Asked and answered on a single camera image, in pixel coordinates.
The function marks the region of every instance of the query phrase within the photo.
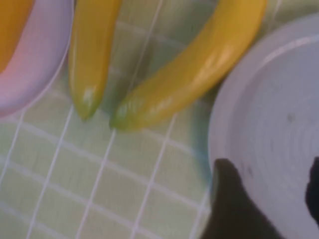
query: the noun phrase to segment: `white plate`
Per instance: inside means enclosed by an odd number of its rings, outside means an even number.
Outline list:
[[[257,44],[225,81],[209,129],[211,165],[230,159],[286,239],[318,239],[305,204],[319,156],[319,15]]]
[[[49,88],[68,50],[73,0],[36,0],[20,42],[0,74],[0,118],[30,106]]]

